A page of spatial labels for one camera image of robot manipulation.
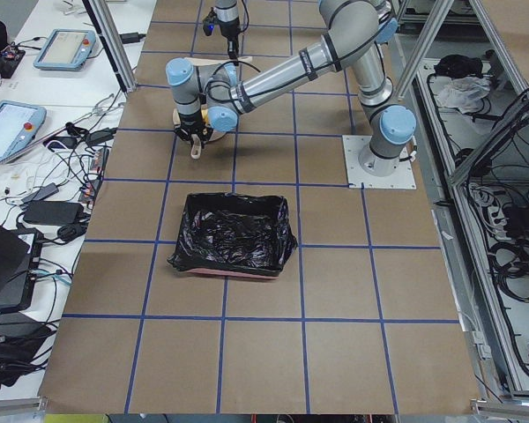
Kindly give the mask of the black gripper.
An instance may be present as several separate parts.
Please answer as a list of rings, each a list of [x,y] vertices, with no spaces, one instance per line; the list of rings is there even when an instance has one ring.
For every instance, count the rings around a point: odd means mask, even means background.
[[[227,33],[224,37],[227,40],[227,54],[229,56],[239,56],[239,33]]]
[[[201,112],[196,112],[190,115],[177,114],[178,123],[174,124],[175,134],[183,141],[193,146],[194,137],[201,142],[202,146],[206,146],[212,136],[212,128],[205,124],[205,120]]]

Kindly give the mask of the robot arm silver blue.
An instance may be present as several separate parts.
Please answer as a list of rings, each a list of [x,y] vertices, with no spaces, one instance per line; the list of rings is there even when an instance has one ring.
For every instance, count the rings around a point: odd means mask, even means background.
[[[399,159],[416,128],[414,114],[393,99],[391,79],[378,50],[397,28],[387,1],[321,1],[326,25],[319,41],[253,78],[240,80],[243,61],[234,51],[224,62],[197,64],[174,58],[166,75],[175,102],[175,134],[191,145],[205,145],[214,132],[229,132],[265,103],[328,72],[353,71],[359,101],[372,138],[361,155],[376,164]]]
[[[216,0],[213,11],[217,15],[220,33],[227,39],[227,53],[230,59],[239,54],[239,34],[241,32],[239,11],[236,0]]]

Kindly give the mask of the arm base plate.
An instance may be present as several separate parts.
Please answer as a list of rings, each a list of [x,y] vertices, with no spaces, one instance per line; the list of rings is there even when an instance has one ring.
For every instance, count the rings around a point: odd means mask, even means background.
[[[416,189],[412,161],[404,147],[400,156],[381,159],[370,150],[371,136],[344,135],[347,185],[352,189]]]

